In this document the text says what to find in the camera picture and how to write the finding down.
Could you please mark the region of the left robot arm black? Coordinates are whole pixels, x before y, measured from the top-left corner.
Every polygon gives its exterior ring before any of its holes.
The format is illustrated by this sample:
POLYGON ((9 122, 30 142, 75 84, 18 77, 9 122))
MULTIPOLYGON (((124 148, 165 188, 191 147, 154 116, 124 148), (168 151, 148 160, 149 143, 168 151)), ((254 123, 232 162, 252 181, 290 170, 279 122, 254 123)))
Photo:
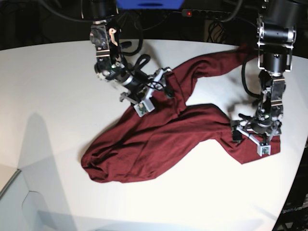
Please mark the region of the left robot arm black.
POLYGON ((257 65, 260 69, 260 94, 252 93, 246 84, 244 60, 241 70, 245 91, 257 100, 253 116, 240 114, 241 120, 231 122, 234 142, 243 136, 257 145, 257 154, 271 154, 271 140, 281 134, 283 118, 282 96, 286 88, 284 72, 292 69, 292 54, 296 40, 296 23, 307 1, 267 0, 257 18, 257 65))

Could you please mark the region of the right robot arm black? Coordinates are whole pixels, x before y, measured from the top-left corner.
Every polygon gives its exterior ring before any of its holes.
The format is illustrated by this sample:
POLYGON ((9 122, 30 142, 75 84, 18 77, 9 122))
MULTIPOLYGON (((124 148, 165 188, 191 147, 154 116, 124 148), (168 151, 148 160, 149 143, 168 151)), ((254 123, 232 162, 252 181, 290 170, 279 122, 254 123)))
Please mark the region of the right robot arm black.
POLYGON ((121 26, 115 17, 119 15, 117 3, 114 0, 83 0, 81 1, 81 17, 92 21, 90 41, 96 50, 95 73, 100 80, 120 85, 126 89, 120 94, 119 100, 130 102, 139 117, 155 109, 152 102, 154 92, 162 92, 171 99, 173 90, 168 86, 166 73, 169 67, 159 68, 148 75, 142 68, 149 63, 151 57, 142 54, 135 64, 126 58, 138 54, 143 46, 143 33, 136 16, 130 14, 131 19, 139 31, 136 50, 125 52, 132 43, 120 42, 121 26))

